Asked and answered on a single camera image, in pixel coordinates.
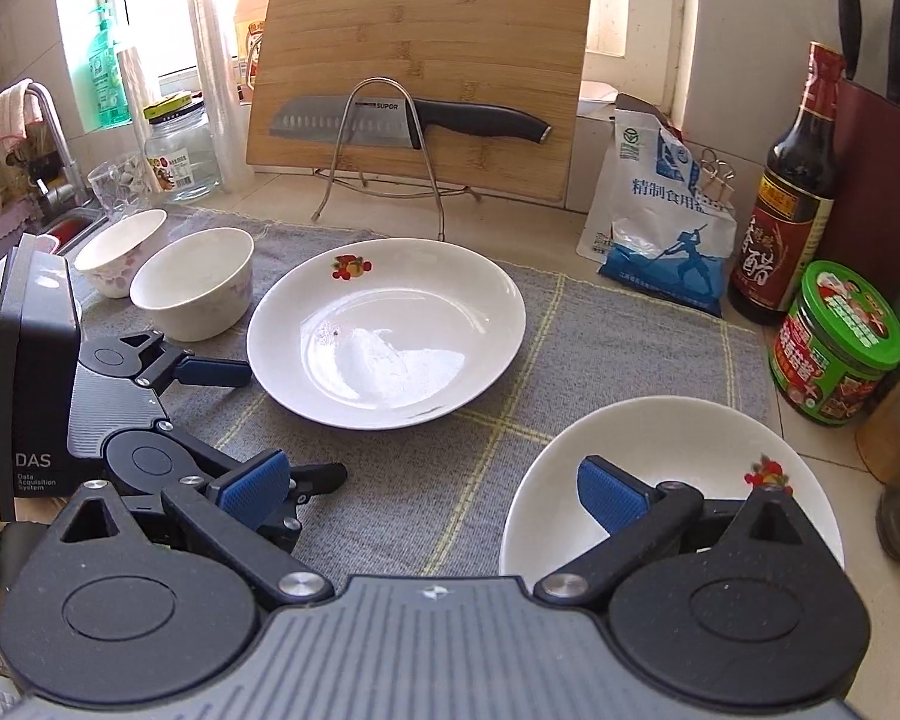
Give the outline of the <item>white plate with fruit print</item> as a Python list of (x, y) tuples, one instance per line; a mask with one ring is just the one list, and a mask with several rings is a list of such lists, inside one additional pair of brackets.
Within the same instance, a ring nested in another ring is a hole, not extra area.
[(780, 479), (824, 543), (844, 562), (844, 543), (823, 486), (784, 439), (728, 406), (689, 397), (644, 397), (605, 406), (566, 427), (520, 481), (505, 520), (499, 572), (531, 587), (605, 538), (577, 494), (577, 470), (600, 455), (653, 486), (683, 481), (709, 499), (745, 499)]

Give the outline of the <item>green lidded sauce tub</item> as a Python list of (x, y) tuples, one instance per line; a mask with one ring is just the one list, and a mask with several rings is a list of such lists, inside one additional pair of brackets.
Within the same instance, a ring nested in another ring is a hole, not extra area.
[(899, 363), (900, 321), (877, 288), (840, 263), (810, 263), (769, 351), (788, 403), (811, 421), (842, 426)]

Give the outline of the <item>white bowl plain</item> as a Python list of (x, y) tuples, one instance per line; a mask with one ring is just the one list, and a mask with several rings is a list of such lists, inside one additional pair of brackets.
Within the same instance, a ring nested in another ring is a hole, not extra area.
[(164, 247), (131, 281), (130, 300), (175, 341), (222, 335), (250, 309), (255, 239), (237, 227), (193, 232)]

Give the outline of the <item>chrome faucet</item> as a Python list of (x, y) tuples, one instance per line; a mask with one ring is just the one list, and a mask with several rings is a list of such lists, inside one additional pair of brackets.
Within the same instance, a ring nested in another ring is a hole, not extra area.
[(41, 214), (50, 221), (64, 211), (87, 206), (92, 193), (69, 148), (52, 93), (35, 80), (30, 93), (40, 104), (43, 121), (27, 127), (27, 138), (14, 151), (0, 149), (11, 166), (25, 172)]

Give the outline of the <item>small drinking glass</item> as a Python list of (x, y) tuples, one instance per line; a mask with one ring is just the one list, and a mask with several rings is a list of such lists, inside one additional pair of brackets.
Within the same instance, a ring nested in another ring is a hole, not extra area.
[(110, 220), (119, 221), (148, 210), (149, 168), (139, 151), (120, 154), (94, 167), (87, 181)]

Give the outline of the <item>clear glass jar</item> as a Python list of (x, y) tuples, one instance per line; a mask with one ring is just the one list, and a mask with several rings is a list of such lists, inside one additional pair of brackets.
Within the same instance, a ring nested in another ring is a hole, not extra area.
[(221, 185), (201, 94), (172, 94), (144, 107), (142, 115), (149, 126), (142, 153), (167, 202), (194, 202)]

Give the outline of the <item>green dish soap bottle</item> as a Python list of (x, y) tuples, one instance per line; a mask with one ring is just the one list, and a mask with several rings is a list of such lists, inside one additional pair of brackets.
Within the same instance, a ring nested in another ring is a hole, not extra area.
[(119, 75), (115, 41), (112, 39), (112, 10), (109, 4), (94, 10), (97, 31), (87, 49), (87, 67), (91, 72), (97, 123), (101, 127), (127, 124), (131, 120), (130, 106)]

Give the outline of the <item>white bowl floral print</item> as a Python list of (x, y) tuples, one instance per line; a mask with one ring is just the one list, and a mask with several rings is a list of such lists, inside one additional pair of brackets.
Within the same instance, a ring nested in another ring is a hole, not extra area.
[(97, 293), (123, 299), (130, 295), (141, 266), (168, 243), (169, 215), (164, 210), (139, 211), (95, 234), (73, 266)]

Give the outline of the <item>grey checked table mat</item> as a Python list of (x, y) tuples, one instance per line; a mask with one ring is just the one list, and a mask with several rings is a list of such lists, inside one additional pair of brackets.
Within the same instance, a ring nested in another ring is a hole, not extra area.
[(352, 574), (496, 572), (510, 500), (564, 427), (629, 398), (715, 401), (759, 421), (775, 406), (758, 330), (617, 286), (509, 265), (525, 340), (484, 394), (445, 418), (354, 433), (294, 415), (258, 383), (174, 383), (170, 421), (238, 460), (266, 447), (290, 461), (339, 461), (346, 483), (305, 504), (294, 553), (341, 585)]

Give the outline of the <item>bamboo cutting board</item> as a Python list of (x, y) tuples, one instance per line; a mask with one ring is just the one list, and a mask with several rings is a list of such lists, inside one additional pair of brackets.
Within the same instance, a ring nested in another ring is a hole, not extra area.
[(541, 145), (431, 128), (437, 179), (557, 205), (564, 199), (590, 0), (269, 0), (248, 124), (260, 167), (328, 167), (333, 148), (269, 135), (304, 94), (347, 96), (367, 76), (414, 99), (497, 104), (551, 126)]

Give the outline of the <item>red knife block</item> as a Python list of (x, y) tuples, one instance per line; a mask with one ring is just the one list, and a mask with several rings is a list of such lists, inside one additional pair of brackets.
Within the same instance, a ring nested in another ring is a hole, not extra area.
[(862, 57), (862, 2), (837, 0), (847, 70), (839, 80), (836, 204), (823, 257), (852, 268), (888, 301), (900, 294), (900, 0), (893, 0), (886, 89), (855, 82)]

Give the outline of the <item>blue white salt bag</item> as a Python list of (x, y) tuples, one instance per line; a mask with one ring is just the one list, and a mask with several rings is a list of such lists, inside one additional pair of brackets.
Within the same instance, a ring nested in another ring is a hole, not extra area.
[(733, 171), (697, 159), (667, 117), (621, 94), (577, 254), (602, 277), (718, 317), (736, 218)]

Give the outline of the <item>pink cloth on faucet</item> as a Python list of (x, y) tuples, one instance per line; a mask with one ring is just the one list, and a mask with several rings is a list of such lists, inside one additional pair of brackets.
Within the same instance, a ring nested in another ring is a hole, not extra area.
[(23, 78), (0, 93), (0, 148), (14, 151), (27, 138), (27, 127), (43, 121), (40, 104), (30, 93), (30, 78)]

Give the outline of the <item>black handled kitchen knife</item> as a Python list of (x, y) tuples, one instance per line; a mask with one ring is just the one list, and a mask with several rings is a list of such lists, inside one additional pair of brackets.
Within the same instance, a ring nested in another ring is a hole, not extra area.
[(347, 110), (346, 96), (299, 96), (272, 116), (269, 135), (331, 143), (344, 127), (343, 145), (421, 148), (429, 127), (475, 137), (518, 138), (544, 143), (551, 126), (523, 110), (495, 104), (449, 103), (434, 99), (356, 98)]

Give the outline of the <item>dark vinegar bottle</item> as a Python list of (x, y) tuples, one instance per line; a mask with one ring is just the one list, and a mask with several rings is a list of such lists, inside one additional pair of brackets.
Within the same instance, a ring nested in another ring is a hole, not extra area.
[(823, 238), (836, 187), (837, 96), (844, 70), (839, 52), (813, 43), (792, 127), (767, 152), (728, 299), (759, 325), (777, 322), (797, 293)]

